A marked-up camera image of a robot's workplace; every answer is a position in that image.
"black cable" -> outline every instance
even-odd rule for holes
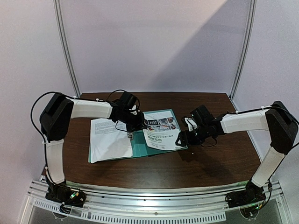
[[[211,145],[211,146],[204,146],[204,145],[201,144],[201,147],[203,147],[203,148],[213,147],[213,146],[217,145],[217,139],[214,139],[214,141],[215,141],[215,143],[213,145]]]
[[[130,133],[130,132],[128,132],[127,130],[122,130],[122,129],[117,128],[117,124],[118,124],[118,120],[117,120],[116,123],[115,123],[115,129],[116,129],[116,130],[119,130],[119,131],[122,131],[122,132],[126,132],[126,133]]]
[[[115,93],[115,92],[119,92],[119,91],[126,92],[125,90],[122,90],[122,89],[114,90],[113,92],[111,92],[111,93],[109,94],[109,96],[107,97],[107,99],[106,99],[105,101],[108,101],[109,98],[111,97],[111,95],[112,95],[113,93]]]

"wooden table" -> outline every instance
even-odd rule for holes
[[[226,94],[139,92],[141,111],[172,109],[181,118],[201,104],[217,116],[234,108]],[[103,98],[108,93],[84,93],[82,98]],[[118,93],[111,99],[118,98]],[[68,181],[122,188],[187,188],[230,184],[248,180],[260,164],[246,132],[217,138],[210,148],[187,150],[114,161],[88,163],[90,120],[74,119],[64,142],[64,173]]]

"vertical metal pole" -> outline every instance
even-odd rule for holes
[[[80,97],[81,92],[79,90],[79,86],[78,86],[77,79],[76,79],[76,76],[75,76],[74,68],[73,68],[73,65],[71,63],[71,55],[70,55],[70,52],[69,52],[69,48],[68,48],[67,40],[66,40],[66,36],[65,36],[64,24],[63,24],[63,19],[62,19],[61,7],[60,7],[60,1],[59,0],[54,0],[54,8],[55,8],[57,26],[58,26],[58,31],[59,31],[59,36],[60,36],[62,49],[63,49],[63,52],[64,52],[66,66],[67,66],[67,69],[68,69],[69,74],[70,74],[71,83],[72,83],[72,86],[74,88],[75,94],[76,94],[77,97]]]
[[[248,15],[248,21],[247,21],[247,26],[246,26],[246,32],[245,32],[245,38],[243,41],[243,48],[242,48],[242,54],[241,54],[241,58],[239,61],[239,66],[238,66],[238,70],[237,70],[237,74],[235,76],[235,80],[233,83],[233,87],[230,91],[230,95],[229,98],[232,100],[235,97],[237,88],[238,88],[238,84],[240,81],[240,77],[241,77],[241,73],[245,64],[245,58],[246,58],[246,54],[247,54],[247,50],[248,50],[248,46],[249,46],[249,41],[250,41],[250,36],[251,36],[251,31],[252,31],[252,27],[253,27],[253,20],[254,20],[254,15],[255,15],[255,10],[256,10],[256,0],[251,0],[250,3],[250,10],[249,10],[249,15]]]

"white wall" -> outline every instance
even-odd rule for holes
[[[15,224],[45,164],[30,108],[46,91],[74,91],[52,1],[1,1],[0,27],[0,223]],[[45,103],[36,107],[36,122]]]
[[[238,109],[270,105],[281,100],[299,119],[299,1],[257,1],[249,50],[234,99]],[[267,132],[252,132],[257,150],[265,156]],[[299,148],[278,169],[294,224],[299,223]]]
[[[250,0],[61,1],[82,92],[229,92]]]

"robotic arm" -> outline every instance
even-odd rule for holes
[[[86,194],[66,186],[63,172],[63,143],[72,118],[106,118],[126,124],[129,133],[144,128],[144,115],[136,107],[138,98],[129,92],[114,100],[76,99],[55,93],[40,116],[41,133],[46,140],[46,198],[63,205],[82,207]]]
[[[190,114],[191,118],[182,119],[188,130],[179,133],[176,141],[179,146],[201,145],[208,137],[216,139],[217,136],[227,133],[269,130],[270,148],[245,190],[231,192],[226,196],[230,208],[265,200],[263,185],[270,180],[284,157],[297,145],[293,146],[298,122],[286,107],[280,101],[276,101],[268,107],[222,114],[214,118],[208,109],[201,105]]]

